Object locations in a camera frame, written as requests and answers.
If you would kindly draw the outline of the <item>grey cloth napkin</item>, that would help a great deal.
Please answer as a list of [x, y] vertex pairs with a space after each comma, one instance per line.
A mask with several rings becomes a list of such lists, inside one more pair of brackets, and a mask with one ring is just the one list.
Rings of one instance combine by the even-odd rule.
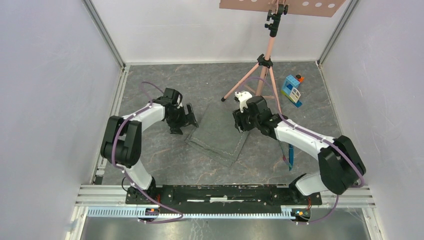
[[249, 133], [235, 127], [232, 110], [221, 103], [210, 103], [199, 126], [185, 142], [225, 167], [231, 167], [241, 153]]

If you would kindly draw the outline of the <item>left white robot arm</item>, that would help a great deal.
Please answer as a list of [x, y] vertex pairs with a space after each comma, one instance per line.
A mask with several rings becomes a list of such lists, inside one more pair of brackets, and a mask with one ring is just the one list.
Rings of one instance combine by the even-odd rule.
[[140, 159], [142, 135], [157, 122], [166, 122], [173, 135], [181, 135], [184, 127], [199, 125], [192, 104], [183, 104], [179, 91], [166, 88], [162, 96], [149, 100], [141, 109], [109, 117], [100, 149], [100, 155], [125, 175], [145, 204], [156, 200], [157, 190], [154, 177]]

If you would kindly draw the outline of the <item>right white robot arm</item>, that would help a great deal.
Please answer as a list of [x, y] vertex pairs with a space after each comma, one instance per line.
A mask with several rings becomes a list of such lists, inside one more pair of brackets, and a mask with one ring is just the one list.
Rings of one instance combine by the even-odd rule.
[[318, 161], [319, 170], [293, 181], [289, 199], [302, 204], [309, 195], [330, 191], [342, 195], [356, 182], [365, 183], [366, 167], [351, 139], [331, 137], [307, 129], [279, 113], [273, 114], [262, 96], [236, 92], [239, 108], [233, 111], [235, 127], [240, 132], [258, 129], [264, 136], [291, 144]]

